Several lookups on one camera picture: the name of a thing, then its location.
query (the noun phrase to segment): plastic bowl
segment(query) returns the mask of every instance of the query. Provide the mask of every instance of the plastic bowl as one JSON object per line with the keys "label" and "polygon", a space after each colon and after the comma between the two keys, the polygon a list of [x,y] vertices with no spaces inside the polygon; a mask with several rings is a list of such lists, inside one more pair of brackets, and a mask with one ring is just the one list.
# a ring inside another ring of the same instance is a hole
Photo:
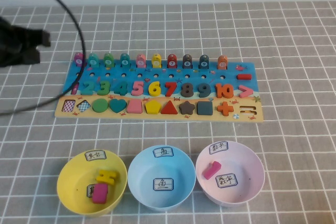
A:
{"label": "plastic bowl", "polygon": [[[96,184],[99,170],[118,173],[114,186],[109,186],[105,204],[94,204],[90,188]],[[57,194],[62,204],[80,215],[101,216],[115,208],[121,200],[127,184],[124,162],[115,153],[106,150],[83,152],[70,160],[57,180]]]}
{"label": "plastic bowl", "polygon": [[[203,173],[214,161],[222,166],[209,180]],[[239,206],[258,195],[265,181],[259,157],[243,144],[220,141],[204,148],[196,161],[196,176],[206,196],[225,207]]]}
{"label": "plastic bowl", "polygon": [[168,211],[181,204],[196,182],[195,167],[180,149],[156,145],[140,152],[128,170],[133,196],[154,211]]}

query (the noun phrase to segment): blue bowl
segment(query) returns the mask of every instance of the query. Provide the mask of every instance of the blue bowl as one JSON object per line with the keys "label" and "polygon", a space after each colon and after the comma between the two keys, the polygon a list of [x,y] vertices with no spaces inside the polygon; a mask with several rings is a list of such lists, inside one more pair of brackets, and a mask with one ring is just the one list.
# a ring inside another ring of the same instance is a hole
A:
{"label": "blue bowl", "polygon": [[182,150],[156,145],[140,152],[128,169],[133,196],[154,211],[168,211],[181,204],[196,182],[195,166]]}

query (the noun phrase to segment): pink bowl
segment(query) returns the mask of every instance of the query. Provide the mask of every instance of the pink bowl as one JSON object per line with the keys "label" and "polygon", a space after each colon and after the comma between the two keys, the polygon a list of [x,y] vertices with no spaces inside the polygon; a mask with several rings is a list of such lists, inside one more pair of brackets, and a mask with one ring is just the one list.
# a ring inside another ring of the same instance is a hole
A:
{"label": "pink bowl", "polygon": [[[222,166],[207,180],[203,173],[214,161]],[[210,200],[234,207],[258,195],[265,182],[265,170],[250,148],[237,142],[220,141],[201,151],[196,161],[196,177]]]}

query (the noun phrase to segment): pink number 5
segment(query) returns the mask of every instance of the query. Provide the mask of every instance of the pink number 5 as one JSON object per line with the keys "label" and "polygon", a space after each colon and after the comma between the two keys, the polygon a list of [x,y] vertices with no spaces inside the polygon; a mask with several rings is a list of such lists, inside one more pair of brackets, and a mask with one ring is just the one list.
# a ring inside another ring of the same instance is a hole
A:
{"label": "pink number 5", "polygon": [[135,81],[131,95],[137,97],[143,94],[143,81]]}

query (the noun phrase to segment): green number 3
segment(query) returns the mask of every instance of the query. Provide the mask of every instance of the green number 3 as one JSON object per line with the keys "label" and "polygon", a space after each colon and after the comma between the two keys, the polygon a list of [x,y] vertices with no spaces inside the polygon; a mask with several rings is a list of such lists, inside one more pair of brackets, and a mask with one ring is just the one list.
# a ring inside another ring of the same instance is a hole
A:
{"label": "green number 3", "polygon": [[107,95],[110,93],[110,82],[109,81],[101,81],[100,82],[100,90],[97,91],[98,95]]}

